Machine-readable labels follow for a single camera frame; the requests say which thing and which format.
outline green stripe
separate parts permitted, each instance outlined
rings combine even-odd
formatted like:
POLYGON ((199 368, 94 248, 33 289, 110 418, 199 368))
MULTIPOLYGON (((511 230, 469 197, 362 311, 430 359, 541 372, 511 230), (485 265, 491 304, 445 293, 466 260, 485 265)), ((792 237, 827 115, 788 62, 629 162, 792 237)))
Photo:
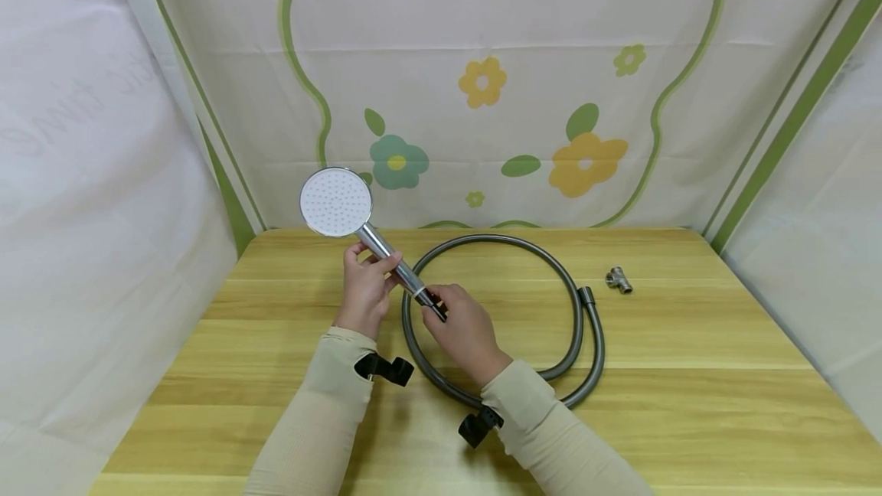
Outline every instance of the green stripe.
POLYGON ((245 248, 248 247, 251 240, 254 240, 254 229, 251 228, 251 222, 249 222, 248 216, 245 215, 245 210, 236 196, 236 190, 233 189, 230 178, 227 177, 226 171, 223 170, 223 165, 221 165, 221 160, 214 151, 214 146, 211 145, 208 135, 205 134, 201 119, 199 119, 199 130, 202 131, 202 138, 205 141, 205 148, 208 148, 208 158, 211 160, 211 167, 214 168, 214 176, 218 181, 220 195, 223 197, 223 204, 227 208, 227 217, 230 218, 230 228, 233 230, 233 240, 236 240, 236 252, 239 257, 242 257, 242 253, 245 253, 245 248))
POLYGON ((425 226, 420 226, 420 228, 440 228, 441 226, 453 226, 455 228, 471 228, 468 224, 460 223, 459 221, 435 221, 434 223, 426 224, 425 226))
POLYGON ((873 18, 876 17, 880 5, 882 5, 882 0, 860 0, 857 7, 854 7, 830 50, 824 56, 824 60, 818 66, 818 70, 812 75, 805 90, 802 91, 802 95, 796 100, 792 111, 784 120, 781 130, 774 136, 766 154, 759 160, 756 170, 750 175, 741 195, 738 196, 732 210, 726 216, 726 220, 720 225, 720 230, 711 241, 714 251, 721 253, 724 250, 726 242, 729 241, 732 232, 735 231, 748 207, 753 203, 756 194, 768 181, 772 171, 784 156, 784 152, 787 152, 790 142, 793 142, 797 132, 805 124, 805 120, 811 115, 812 110, 824 95, 826 88, 836 77, 836 73, 839 72, 848 56, 851 55, 854 46, 858 44, 873 18))
POLYGON ((627 215, 628 211, 631 210, 631 207, 633 207, 634 204, 637 204, 640 194, 643 194, 643 189, 645 188, 646 183, 649 183, 649 177, 652 174, 652 169, 655 167, 655 161, 658 159, 659 152, 662 149, 662 125, 659 120, 662 115, 662 110, 668 102, 668 98, 674 94, 674 91, 677 91, 677 89, 680 88, 680 85, 683 85, 683 83, 686 82, 689 75, 695 71, 698 61, 704 56, 704 51, 707 50, 711 40, 714 38, 714 32, 716 31, 720 20, 722 5, 724 5, 724 0, 714 0, 714 3, 711 6, 710 16, 707 19, 707 25, 704 26, 701 42, 698 43, 695 52, 692 53, 692 57, 690 57, 689 61, 686 63, 683 71, 680 72, 677 78, 671 81, 671 84, 666 86, 665 90, 661 92, 661 95, 659 95, 658 99, 655 101, 655 105, 652 107, 652 113, 649 115, 649 125, 652 127, 652 151, 649 153, 649 161, 646 162, 643 176, 640 176, 637 188, 634 190, 634 193, 631 194, 631 197, 628 198, 625 206, 620 208, 619 212, 615 213, 615 215, 610 218, 605 219, 605 221, 594 224, 592 228, 606 226, 619 221, 620 218, 627 215))
POLYGON ((768 129, 769 125, 772 124, 772 120, 774 119, 774 117, 776 117, 776 115, 778 114, 778 109, 781 109, 782 103, 784 103, 784 100, 787 98, 787 95, 796 82, 796 79, 799 78, 799 74, 802 72, 802 68, 805 67, 805 63, 812 55, 815 47, 818 45, 818 42, 820 41, 820 39, 822 39, 824 31, 826 31, 826 28, 830 24, 830 20, 832 19, 832 17, 834 17, 834 14, 836 13, 836 10, 840 7, 842 1, 843 0, 836 0, 834 7, 830 9, 830 14, 824 20, 824 24, 822 24, 822 27, 820 28, 820 30, 818 30, 817 35, 815 35, 814 39, 812 39, 812 43, 808 45, 808 50, 806 50, 805 54, 802 55, 802 59, 799 61, 799 65, 796 66, 795 71, 792 75, 790 75, 790 79, 784 86, 784 90, 782 91, 781 96, 778 96, 778 101, 772 107, 772 112, 766 118, 766 122, 763 123, 761 129, 759 130, 759 134, 756 135, 756 138, 753 139, 753 143, 750 144, 750 148, 747 150, 747 155, 744 155, 744 159, 742 160, 741 165, 738 166, 738 170, 735 171, 735 176, 732 177, 729 183, 729 187, 727 187, 724 194, 722 194, 722 198, 720 199, 719 204, 717 204, 716 208, 714 208, 713 215, 711 215, 711 218, 708 220, 707 225, 704 226, 704 230, 701 233, 702 236, 707 236, 707 232, 714 224, 714 220, 716 220, 716 217, 719 215, 722 207, 726 204, 726 200, 729 199, 729 194, 731 194, 732 190, 735 188, 735 184, 738 182, 738 178, 741 178, 741 175, 744 172, 744 169, 747 167, 750 158, 753 157, 753 153, 756 151, 756 147, 760 145, 763 136, 766 135, 766 130, 768 129))
POLYGON ((300 61, 297 61, 297 54, 294 49, 294 36, 292 36, 291 33, 292 2, 294 2, 294 0, 279 0, 279 36, 281 37, 281 41, 285 44, 285 56, 288 57, 288 62, 291 64, 291 69, 294 71, 296 79, 299 80, 307 94, 312 96, 315 104, 321 110, 322 130, 318 134, 317 154, 318 163, 322 167, 326 167, 328 166, 328 161, 327 156, 325 155, 325 144, 327 143, 328 135, 331 134, 331 108, 328 107, 327 100, 325 100, 325 97, 319 92, 319 89, 315 88, 315 85, 312 84, 311 80, 306 76, 306 72, 303 71, 300 61))
MULTIPOLYGON (((443 226, 452 226, 454 228, 471 228, 468 224, 460 223, 459 221, 435 221, 434 223, 426 224, 425 226, 420 226, 420 228, 441 228, 443 226)), ((494 224, 491 228, 506 228, 507 226, 521 226, 523 228, 541 228, 539 224, 528 223, 527 221, 520 220, 510 220, 504 221, 499 224, 494 224)))
MULTIPOLYGON (((204 104, 205 109, 208 111, 208 115, 211 118, 211 124, 214 125, 214 130, 217 131, 217 134, 220 136, 220 142, 223 144, 228 158, 230 158, 230 163, 233 164, 233 169, 236 170, 236 175, 239 178, 239 182, 242 184, 242 188, 244 188, 245 190, 245 195, 248 197, 248 201, 251 204, 252 210, 254 210, 254 213, 257 216, 257 221, 260 222, 261 229, 266 230, 266 224, 263 223, 263 218, 260 216, 260 211, 257 210, 257 205, 254 202, 254 198, 251 197, 251 192, 248 189, 248 184, 245 184, 245 178, 242 176, 242 171, 239 170, 239 164, 236 161, 236 156, 233 155, 233 150, 230 149, 230 143, 227 142, 227 137, 223 134, 223 131, 221 130, 221 124, 218 122, 217 116, 214 115, 214 109, 211 108, 211 104, 208 102, 208 96, 205 95, 205 91, 202 88, 202 83, 199 83, 199 79, 196 77, 196 70, 193 68, 192 62, 190 62, 190 57, 187 56, 186 50, 184 49, 184 43, 181 43, 181 38, 178 36, 178 31, 175 30, 175 26, 171 22, 171 17, 169 17, 168 15, 168 10, 165 8, 165 4, 162 2, 162 0, 156 0, 156 4, 160 7, 162 18, 165 20, 166 26, 168 27, 168 33, 169 35, 171 35, 172 40, 175 42, 175 47, 178 49, 178 53, 181 55, 181 59, 184 60, 184 65, 187 67, 187 73, 190 74, 190 78, 193 80, 193 86, 196 86, 199 97, 202 98, 202 103, 204 104)), ((243 210, 242 204, 239 202, 239 197, 236 195, 236 193, 224 195, 224 200, 226 199, 236 200, 237 203, 234 206, 240 208, 240 210, 243 210)))
POLYGON ((527 221, 511 220, 504 223, 494 224, 492 228, 506 228, 506 226, 521 226, 523 228, 541 228, 539 224, 528 223, 527 221))

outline wood grain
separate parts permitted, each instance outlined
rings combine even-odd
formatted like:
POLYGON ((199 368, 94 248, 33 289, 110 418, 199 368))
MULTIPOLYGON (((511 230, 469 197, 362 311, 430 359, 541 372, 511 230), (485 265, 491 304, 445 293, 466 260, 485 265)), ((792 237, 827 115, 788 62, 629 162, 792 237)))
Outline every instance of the wood grain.
MULTIPOLYGON (((385 230, 415 263, 467 230, 385 230)), ((697 234, 689 230, 502 230, 543 246, 594 288, 609 347, 601 385, 575 410, 657 494, 882 494, 882 449, 697 234), (635 287, 603 285, 621 264, 635 287)), ((262 234, 205 312, 92 496, 239 494, 297 386, 341 289, 349 241, 262 234)), ((563 355, 570 305, 555 273, 514 247, 454 249, 426 282, 458 282, 494 318, 500 344, 535 367, 563 355)), ((422 323, 421 346, 468 384, 422 323)), ((379 347, 410 358, 396 293, 379 347)), ((575 387, 591 363, 554 383, 575 387)), ((468 412, 419 372, 378 382, 342 494, 540 494, 495 437, 466 449, 468 412)))

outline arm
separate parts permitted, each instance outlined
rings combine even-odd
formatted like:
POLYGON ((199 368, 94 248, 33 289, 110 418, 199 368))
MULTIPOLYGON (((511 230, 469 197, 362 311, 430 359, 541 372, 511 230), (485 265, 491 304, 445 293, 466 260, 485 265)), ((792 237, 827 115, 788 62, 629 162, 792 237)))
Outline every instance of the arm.
POLYGON ((499 438, 549 496, 652 494, 628 462, 554 396, 528 364, 499 349, 487 311, 459 286, 429 290, 450 310, 423 322, 457 366, 483 387, 481 398, 505 421, 499 438))
POLYGON ((358 262, 362 244, 343 256, 343 304, 322 336, 306 376, 257 456, 243 496, 324 496, 343 484, 352 443, 371 401, 372 382, 355 363, 377 351, 379 325, 389 310, 387 277, 401 255, 358 262))
POLYGON ((302 385, 257 456, 244 496, 337 494, 373 384, 354 365, 377 350, 363 334, 331 328, 302 385))
POLYGON ((549 496, 652 494, 615 450, 554 396, 522 361, 509 364, 481 392, 505 424, 505 453, 527 469, 549 496))

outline shower hose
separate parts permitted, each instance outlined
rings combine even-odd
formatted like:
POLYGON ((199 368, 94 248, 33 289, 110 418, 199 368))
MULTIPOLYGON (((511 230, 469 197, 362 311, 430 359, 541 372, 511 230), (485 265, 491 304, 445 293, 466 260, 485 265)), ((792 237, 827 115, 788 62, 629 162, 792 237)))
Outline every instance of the shower hose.
MULTIPOLYGON (((570 338, 570 347, 567 350, 567 354, 563 356, 561 362, 558 362, 555 366, 549 369, 540 370, 539 375, 542 376, 542 379, 546 381, 557 379, 567 372, 567 370, 573 366, 576 358, 579 357, 585 332, 585 318, 582 316, 582 308, 585 309, 588 323, 591 324, 594 357, 591 363, 591 370, 588 372, 585 380, 576 387, 575 391, 561 399, 561 402, 567 406, 567 408, 573 408, 573 406, 582 402, 585 397, 588 396, 588 393, 591 393, 593 388, 597 386, 597 382, 601 378, 601 373, 603 372, 603 362, 606 356, 606 346, 603 340, 601 318, 597 315, 597 307, 594 305, 591 288, 577 288, 576 283, 573 281, 573 277, 570 276, 567 269, 564 268, 564 265, 559 263, 557 259, 553 258, 550 253, 541 247, 526 240, 522 240, 520 237, 504 236, 501 234, 472 234, 468 236, 454 237, 453 240, 446 241, 424 254, 423 258, 419 259, 416 265, 413 265, 413 271, 419 275, 425 266, 429 264, 432 259, 440 256, 441 253, 444 253, 453 247, 477 242, 493 242, 526 249, 530 253, 535 254, 535 256, 539 256, 545 261, 545 263, 549 264, 549 266, 557 272, 558 276, 560 276, 563 285, 567 287, 567 292, 570 295, 570 302, 573 303, 573 336, 570 338)), ((410 349, 410 353, 413 355, 413 359, 416 361, 418 368, 427 378, 429 378, 429 381, 431 381, 435 387, 438 387, 441 390, 441 392, 460 403, 471 406, 476 410, 480 410, 482 408, 480 398, 469 395, 469 393, 465 392, 462 388, 457 387, 445 379, 445 377, 432 367, 432 364, 426 359, 423 351, 417 343, 417 337, 413 333, 413 324, 411 323, 410 317, 410 300, 410 295, 406 293, 401 299, 401 324, 404 328, 404 337, 407 341, 407 347, 410 349)))

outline teal flower print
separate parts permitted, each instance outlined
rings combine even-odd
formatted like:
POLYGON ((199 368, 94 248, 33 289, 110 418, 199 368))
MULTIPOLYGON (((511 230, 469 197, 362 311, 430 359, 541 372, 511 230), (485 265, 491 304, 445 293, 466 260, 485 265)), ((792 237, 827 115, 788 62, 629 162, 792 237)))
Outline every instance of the teal flower print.
POLYGON ((374 181, 387 190, 416 188, 429 170, 429 156, 400 136, 386 135, 371 146, 374 181))

